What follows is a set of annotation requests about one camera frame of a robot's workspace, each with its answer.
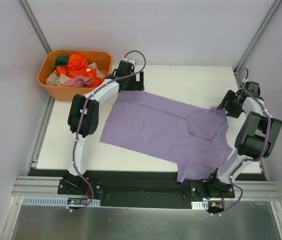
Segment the purple t shirt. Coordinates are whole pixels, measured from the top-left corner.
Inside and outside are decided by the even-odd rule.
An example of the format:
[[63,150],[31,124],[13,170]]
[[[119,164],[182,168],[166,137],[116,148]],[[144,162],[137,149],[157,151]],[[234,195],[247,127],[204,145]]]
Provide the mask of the purple t shirt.
[[206,179],[232,153],[225,110],[143,91],[119,93],[100,142],[177,164],[177,181]]

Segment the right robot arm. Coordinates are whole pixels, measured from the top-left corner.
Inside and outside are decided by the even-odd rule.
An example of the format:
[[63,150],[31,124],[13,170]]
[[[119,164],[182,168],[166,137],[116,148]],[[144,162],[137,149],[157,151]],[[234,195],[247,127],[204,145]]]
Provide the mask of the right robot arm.
[[249,164],[267,158],[282,127],[282,121],[272,117],[264,106],[259,84],[247,79],[240,83],[237,92],[229,90],[217,108],[226,110],[226,115],[232,118],[244,113],[246,119],[236,137],[234,153],[207,180],[209,198],[229,194],[234,180]]

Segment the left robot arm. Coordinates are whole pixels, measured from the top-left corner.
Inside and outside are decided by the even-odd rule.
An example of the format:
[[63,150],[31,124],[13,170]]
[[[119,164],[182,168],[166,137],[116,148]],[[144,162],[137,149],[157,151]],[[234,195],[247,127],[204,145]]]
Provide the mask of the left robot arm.
[[72,100],[68,125],[73,136],[70,165],[59,182],[58,194],[83,195],[91,191],[86,183],[86,171],[91,136],[99,124],[99,111],[103,103],[121,91],[144,90],[144,68],[134,72],[135,66],[121,60],[112,74],[93,91],[75,95]]

